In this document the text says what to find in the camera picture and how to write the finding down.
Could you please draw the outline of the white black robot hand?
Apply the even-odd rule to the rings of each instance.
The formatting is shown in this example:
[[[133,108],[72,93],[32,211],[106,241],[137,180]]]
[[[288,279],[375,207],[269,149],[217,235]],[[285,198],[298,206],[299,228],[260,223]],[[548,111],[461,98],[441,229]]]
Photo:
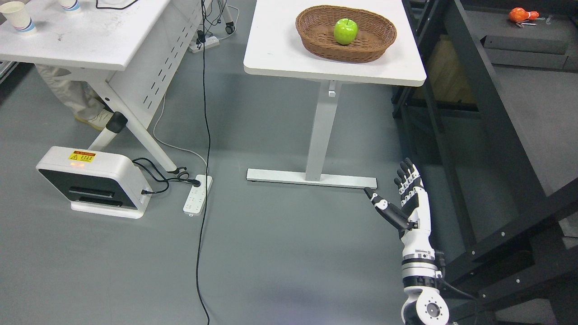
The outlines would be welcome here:
[[[422,177],[416,165],[407,157],[400,163],[397,175],[394,183],[400,195],[400,208],[369,187],[365,187],[364,192],[378,214],[398,230],[399,239],[404,245],[404,258],[434,260],[435,251],[429,242],[431,210]]]

